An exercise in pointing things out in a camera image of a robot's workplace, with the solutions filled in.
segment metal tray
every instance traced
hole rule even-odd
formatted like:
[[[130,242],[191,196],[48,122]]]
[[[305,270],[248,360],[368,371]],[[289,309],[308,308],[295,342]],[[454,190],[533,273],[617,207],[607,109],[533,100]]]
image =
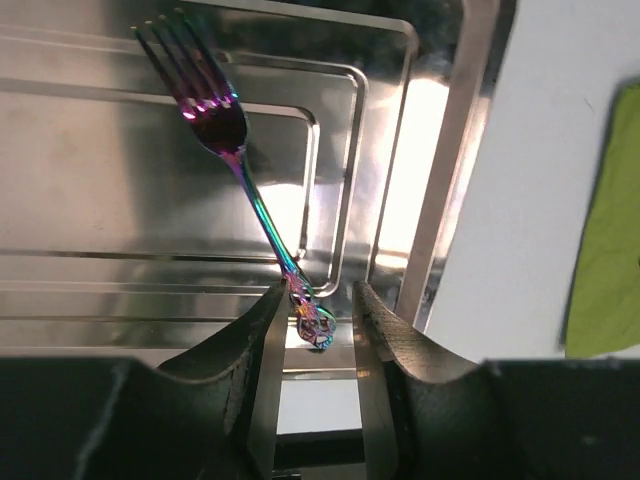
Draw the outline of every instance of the metal tray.
[[[214,27],[249,112],[261,193],[324,303],[348,320],[351,284],[371,266],[418,39],[400,20],[213,3],[186,7]],[[155,363],[277,280],[243,192],[130,36],[175,5],[0,6],[0,353],[117,349]],[[317,48],[320,37],[362,47]],[[338,338],[332,355],[344,360],[349,324]],[[301,343],[290,335],[288,346]]]

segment green cloth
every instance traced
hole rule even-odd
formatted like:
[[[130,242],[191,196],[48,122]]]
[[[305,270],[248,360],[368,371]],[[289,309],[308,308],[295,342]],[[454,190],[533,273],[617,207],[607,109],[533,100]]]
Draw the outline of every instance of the green cloth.
[[[625,88],[578,257],[568,357],[640,344],[640,84]]]

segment metallic surface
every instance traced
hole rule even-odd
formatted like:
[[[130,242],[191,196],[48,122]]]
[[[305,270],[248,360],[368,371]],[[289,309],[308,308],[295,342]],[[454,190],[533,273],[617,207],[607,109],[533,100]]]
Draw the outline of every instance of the metallic surface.
[[[489,1],[484,12],[472,4],[485,0],[427,0],[426,24],[419,8],[400,21],[261,0],[211,3],[190,6],[215,27],[249,113],[260,192],[339,320],[322,355],[290,327],[286,375],[352,377],[351,284],[369,278],[393,307],[419,218],[421,228],[445,233],[413,256],[398,308],[408,320],[421,308],[416,325],[426,323],[514,2],[497,12]],[[130,25],[167,5],[0,5],[2,354],[91,348],[158,364],[246,311],[279,275],[243,192],[189,137],[130,38]],[[468,75],[478,71],[484,80],[472,92]],[[441,128],[466,133],[438,143]],[[440,167],[425,199],[442,207],[446,191],[448,200],[426,218],[420,203],[434,154]],[[425,279],[425,296],[407,296]]]

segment fork head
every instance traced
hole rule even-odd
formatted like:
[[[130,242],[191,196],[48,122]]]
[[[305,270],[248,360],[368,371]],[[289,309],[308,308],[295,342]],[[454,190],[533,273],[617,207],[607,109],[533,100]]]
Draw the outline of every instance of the fork head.
[[[132,27],[134,35],[200,143],[230,166],[239,164],[246,148],[247,119],[202,36],[181,9],[176,9],[175,22],[162,15],[155,23],[145,22],[145,27],[166,54],[165,61],[141,29]]]

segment utensil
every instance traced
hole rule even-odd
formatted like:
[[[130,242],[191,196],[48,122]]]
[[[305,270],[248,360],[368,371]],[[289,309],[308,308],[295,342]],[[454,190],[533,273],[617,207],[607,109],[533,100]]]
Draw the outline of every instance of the utensil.
[[[248,122],[238,95],[193,23],[181,9],[175,12],[179,19],[175,25],[164,15],[158,24],[145,22],[164,50],[171,71],[137,27],[132,27],[134,36],[200,143],[225,161],[247,194],[287,281],[298,334],[316,348],[325,349],[333,341],[335,317],[318,303],[311,282],[285,247],[251,177],[246,158]]]

